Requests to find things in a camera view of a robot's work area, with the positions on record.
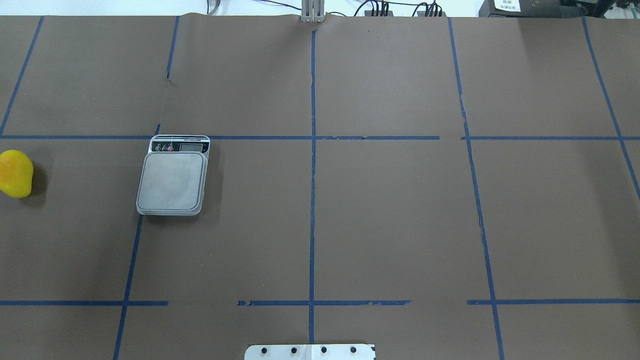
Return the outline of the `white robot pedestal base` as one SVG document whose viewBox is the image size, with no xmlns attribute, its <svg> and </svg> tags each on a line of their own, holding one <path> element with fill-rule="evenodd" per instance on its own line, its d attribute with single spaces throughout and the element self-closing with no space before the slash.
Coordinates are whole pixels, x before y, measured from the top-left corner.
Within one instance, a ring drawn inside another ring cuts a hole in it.
<svg viewBox="0 0 640 360">
<path fill-rule="evenodd" d="M 374 344 L 255 344 L 247 347 L 245 360 L 375 360 Z"/>
</svg>

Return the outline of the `black computer box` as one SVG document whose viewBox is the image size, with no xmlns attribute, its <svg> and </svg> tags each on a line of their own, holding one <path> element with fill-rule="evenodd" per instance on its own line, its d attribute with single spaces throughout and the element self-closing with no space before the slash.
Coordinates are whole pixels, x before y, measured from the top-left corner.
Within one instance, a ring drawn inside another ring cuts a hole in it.
<svg viewBox="0 0 640 360">
<path fill-rule="evenodd" d="M 569 19 L 583 15 L 580 7 L 561 0 L 485 0 L 478 9 L 479 18 Z"/>
</svg>

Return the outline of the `aluminium frame post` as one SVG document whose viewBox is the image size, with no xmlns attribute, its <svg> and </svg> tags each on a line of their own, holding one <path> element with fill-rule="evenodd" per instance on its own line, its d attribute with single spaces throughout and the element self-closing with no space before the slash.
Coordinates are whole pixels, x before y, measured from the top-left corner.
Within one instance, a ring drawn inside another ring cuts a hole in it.
<svg viewBox="0 0 640 360">
<path fill-rule="evenodd" d="M 324 22 L 326 19 L 325 3 L 325 0 L 301 0 L 301 22 Z"/>
</svg>

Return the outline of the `yellow mango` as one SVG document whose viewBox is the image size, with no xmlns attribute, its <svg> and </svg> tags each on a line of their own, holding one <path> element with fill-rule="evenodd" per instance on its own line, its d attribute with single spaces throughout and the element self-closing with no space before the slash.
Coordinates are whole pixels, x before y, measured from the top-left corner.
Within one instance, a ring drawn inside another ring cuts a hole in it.
<svg viewBox="0 0 640 360">
<path fill-rule="evenodd" d="M 32 193 L 34 164 L 20 150 L 6 150 L 0 155 L 0 189 L 10 198 L 27 198 Z"/>
</svg>

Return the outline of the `silver digital kitchen scale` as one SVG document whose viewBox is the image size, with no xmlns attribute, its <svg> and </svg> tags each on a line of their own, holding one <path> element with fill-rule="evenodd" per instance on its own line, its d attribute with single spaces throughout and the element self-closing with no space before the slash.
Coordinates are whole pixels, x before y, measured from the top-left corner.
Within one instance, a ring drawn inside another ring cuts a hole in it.
<svg viewBox="0 0 640 360">
<path fill-rule="evenodd" d="M 205 196 L 211 139 L 194 134 L 156 134 L 142 162 L 135 198 L 140 215 L 195 216 Z"/>
</svg>

